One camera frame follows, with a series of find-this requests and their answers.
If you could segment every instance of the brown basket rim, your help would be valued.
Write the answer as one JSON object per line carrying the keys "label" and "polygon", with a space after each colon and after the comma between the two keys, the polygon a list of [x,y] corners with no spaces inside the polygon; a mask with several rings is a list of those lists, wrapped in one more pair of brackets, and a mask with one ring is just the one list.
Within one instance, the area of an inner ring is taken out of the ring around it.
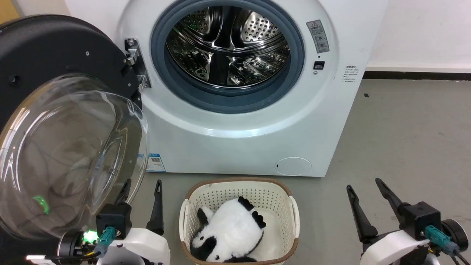
{"label": "brown basket rim", "polygon": [[[215,179],[215,180],[209,180],[209,181],[203,181],[195,186],[193,186],[190,191],[188,192],[187,196],[185,199],[190,199],[191,195],[193,192],[205,185],[208,184],[214,184],[214,183],[223,183],[223,182],[269,182],[276,184],[283,188],[283,190],[286,192],[288,196],[291,196],[291,191],[288,189],[288,187],[283,184],[282,182],[274,179],[269,179],[269,178],[259,178],[259,177],[231,177],[231,178],[222,178],[222,179]],[[287,259],[289,259],[294,252],[296,251],[296,248],[298,247],[299,243],[299,238],[295,238],[293,241],[293,245],[291,246],[290,251],[286,253],[283,257],[277,258],[277,259],[271,259],[271,260],[263,260],[263,261],[257,261],[257,262],[243,262],[243,263],[237,263],[240,265],[270,265],[270,264],[277,264],[281,262],[285,262]],[[181,241],[181,246],[183,248],[183,252],[185,255],[194,263],[199,264],[199,265],[233,265],[234,263],[217,263],[217,262],[208,262],[208,261],[202,261],[197,258],[195,258],[190,251],[187,248],[187,245],[184,241]]]}
{"label": "brown basket rim", "polygon": [[207,180],[207,181],[200,182],[196,184],[195,186],[193,186],[188,191],[185,199],[190,199],[193,192],[200,187],[203,187],[209,184],[224,183],[224,182],[269,182],[269,183],[273,183],[280,186],[286,192],[288,196],[291,196],[291,191],[289,190],[289,188],[284,183],[278,180],[269,179],[269,178],[259,178],[259,177],[231,177],[231,178],[222,178],[222,179]]}

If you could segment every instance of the cable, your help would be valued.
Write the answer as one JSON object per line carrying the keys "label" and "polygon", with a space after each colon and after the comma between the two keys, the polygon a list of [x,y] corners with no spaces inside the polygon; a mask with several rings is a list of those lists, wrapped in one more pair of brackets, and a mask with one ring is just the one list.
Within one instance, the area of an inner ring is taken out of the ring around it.
{"label": "cable", "polygon": [[450,257],[456,265],[460,265],[454,256],[450,256]]}
{"label": "cable", "polygon": [[101,252],[97,252],[97,253],[90,254],[90,255],[84,255],[84,256],[45,256],[44,259],[50,259],[50,260],[87,260],[87,259],[96,258],[100,254],[101,254]]}
{"label": "cable", "polygon": [[470,265],[470,263],[458,251],[455,250],[454,253],[461,261],[463,261],[464,264]]}

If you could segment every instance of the black baseboard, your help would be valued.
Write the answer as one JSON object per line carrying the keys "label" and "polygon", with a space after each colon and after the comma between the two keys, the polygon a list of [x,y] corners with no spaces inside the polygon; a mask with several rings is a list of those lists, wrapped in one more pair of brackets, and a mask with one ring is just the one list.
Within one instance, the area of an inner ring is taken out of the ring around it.
{"label": "black baseboard", "polygon": [[459,80],[471,81],[471,73],[366,71],[363,79]]}

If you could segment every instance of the panda plush toy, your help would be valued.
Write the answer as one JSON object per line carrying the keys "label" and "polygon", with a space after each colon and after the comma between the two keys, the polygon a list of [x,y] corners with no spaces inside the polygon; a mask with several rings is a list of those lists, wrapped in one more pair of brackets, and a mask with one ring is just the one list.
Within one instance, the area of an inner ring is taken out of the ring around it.
{"label": "panda plush toy", "polygon": [[248,257],[260,243],[267,224],[244,197],[229,200],[213,213],[204,206],[197,216],[202,227],[191,240],[190,253],[211,262],[254,262]]}

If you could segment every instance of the basket handle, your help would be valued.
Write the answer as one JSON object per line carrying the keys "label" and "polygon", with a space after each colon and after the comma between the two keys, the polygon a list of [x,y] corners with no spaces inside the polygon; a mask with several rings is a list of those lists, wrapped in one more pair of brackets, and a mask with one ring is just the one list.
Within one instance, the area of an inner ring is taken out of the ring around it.
{"label": "basket handle", "polygon": [[188,199],[185,199],[181,204],[180,208],[180,218],[179,218],[179,233],[180,233],[180,241],[185,241],[185,223],[188,218]]}
{"label": "basket handle", "polygon": [[299,238],[299,230],[300,230],[300,220],[299,220],[299,209],[296,200],[293,196],[290,196],[291,199],[291,206],[293,207],[293,214],[294,214],[294,223],[296,226],[296,238]]}

